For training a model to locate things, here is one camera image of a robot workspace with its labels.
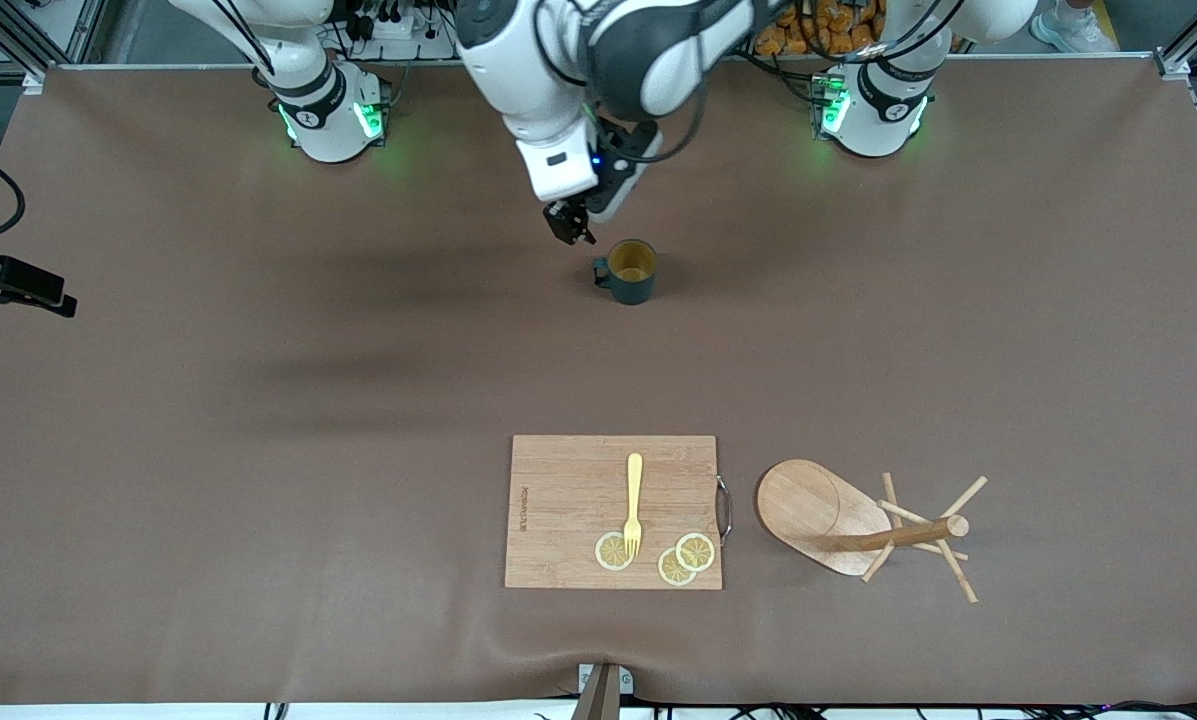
floor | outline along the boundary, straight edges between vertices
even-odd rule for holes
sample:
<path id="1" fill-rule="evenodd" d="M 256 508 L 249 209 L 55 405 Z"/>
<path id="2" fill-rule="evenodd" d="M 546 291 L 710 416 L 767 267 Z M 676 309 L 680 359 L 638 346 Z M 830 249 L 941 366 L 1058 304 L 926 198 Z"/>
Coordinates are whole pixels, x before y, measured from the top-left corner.
<path id="1" fill-rule="evenodd" d="M 57 0 L 43 10 L 31 10 L 37 13 L 59 13 L 55 5 L 75 0 Z M 134 65 L 177 65 L 177 63 L 239 63 L 242 55 L 209 28 L 174 8 L 165 0 L 126 0 L 124 18 L 119 23 L 119 31 L 109 42 L 108 61 L 113 63 Z M 1050 4 L 1041 0 L 1040 7 Z M 1104 0 L 1100 5 L 1107 23 L 1114 30 L 1123 50 L 1150 50 L 1165 44 L 1179 28 L 1197 12 L 1197 0 L 1173 0 L 1165 4 L 1161 0 Z M 433 28 L 445 32 L 437 22 Z M 333 45 L 328 35 L 328 45 Z M 430 47 L 420 47 L 421 57 L 450 56 L 444 44 L 450 44 L 450 37 L 439 35 Z M 356 47 L 356 55 L 369 57 L 394 59 L 391 48 L 384 42 L 371 47 Z M 1028 32 L 997 45 L 977 47 L 977 53 L 1038 54 L 1052 53 L 1050 47 L 1033 39 Z M 402 51 L 406 56 L 411 50 Z M 1197 93 L 1197 78 L 1192 80 Z M 10 120 L 19 94 L 18 87 L 0 87 L 0 140 Z"/>

green led light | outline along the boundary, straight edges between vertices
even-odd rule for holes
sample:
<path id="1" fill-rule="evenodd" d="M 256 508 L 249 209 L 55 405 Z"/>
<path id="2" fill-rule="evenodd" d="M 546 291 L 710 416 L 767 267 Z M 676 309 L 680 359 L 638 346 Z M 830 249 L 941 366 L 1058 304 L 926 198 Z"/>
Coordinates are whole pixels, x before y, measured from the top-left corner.
<path id="1" fill-rule="evenodd" d="M 281 102 L 278 104 L 278 114 L 282 116 L 282 123 L 287 127 L 287 138 L 296 142 L 296 128 L 291 127 L 291 118 L 287 117 L 287 110 L 282 108 Z"/>
<path id="2" fill-rule="evenodd" d="M 837 100 L 832 100 L 825 110 L 824 132 L 838 132 L 841 129 L 841 118 L 846 117 L 846 110 L 851 106 L 851 91 L 840 90 Z"/>
<path id="3" fill-rule="evenodd" d="M 909 135 L 913 135 L 913 133 L 918 132 L 918 128 L 922 127 L 923 110 L 926 110 L 926 97 L 923 97 L 922 102 L 918 104 L 918 109 L 915 110 L 915 123 L 909 127 Z"/>
<path id="4" fill-rule="evenodd" d="M 361 126 L 361 132 L 366 133 L 369 138 L 377 138 L 379 135 L 379 109 L 373 105 L 363 105 L 359 102 L 354 104 L 354 115 L 359 118 L 359 124 Z"/>

mug handle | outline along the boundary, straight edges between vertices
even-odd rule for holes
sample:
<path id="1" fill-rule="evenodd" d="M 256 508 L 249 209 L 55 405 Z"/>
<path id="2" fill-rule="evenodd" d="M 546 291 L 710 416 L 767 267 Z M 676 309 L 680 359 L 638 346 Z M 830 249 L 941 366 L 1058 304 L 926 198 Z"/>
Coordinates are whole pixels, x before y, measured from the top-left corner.
<path id="1" fill-rule="evenodd" d="M 594 258 L 594 286 L 604 289 L 610 287 L 610 269 L 607 269 L 607 258 Z"/>

wooden mug tree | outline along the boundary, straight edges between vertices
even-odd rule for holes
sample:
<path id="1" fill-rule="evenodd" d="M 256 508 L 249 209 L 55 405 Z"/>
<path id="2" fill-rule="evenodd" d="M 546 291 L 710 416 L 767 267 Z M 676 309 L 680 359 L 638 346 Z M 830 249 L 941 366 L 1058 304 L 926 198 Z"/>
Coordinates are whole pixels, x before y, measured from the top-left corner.
<path id="1" fill-rule="evenodd" d="M 967 556 L 954 553 L 949 541 L 967 536 L 968 521 L 958 512 L 986 482 L 978 478 L 935 520 L 928 520 L 898 505 L 889 472 L 882 475 L 886 500 L 874 501 L 816 462 L 784 460 L 759 483 L 758 515 L 788 547 L 837 573 L 862 576 L 864 582 L 898 547 L 936 553 L 949 562 L 967 600 L 979 602 L 959 565 Z"/>

shoe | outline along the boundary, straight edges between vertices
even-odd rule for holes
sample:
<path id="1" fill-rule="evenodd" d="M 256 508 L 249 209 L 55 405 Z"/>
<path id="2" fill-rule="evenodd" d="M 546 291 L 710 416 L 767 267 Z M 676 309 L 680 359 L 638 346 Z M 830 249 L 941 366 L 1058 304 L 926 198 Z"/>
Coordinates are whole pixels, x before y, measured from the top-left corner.
<path id="1" fill-rule="evenodd" d="M 1056 1 L 1063 4 L 1065 0 Z M 1083 10 L 1077 20 L 1065 22 L 1056 14 L 1052 6 L 1029 20 L 1029 35 L 1061 53 L 1118 53 L 1118 44 L 1100 29 L 1092 8 Z"/>

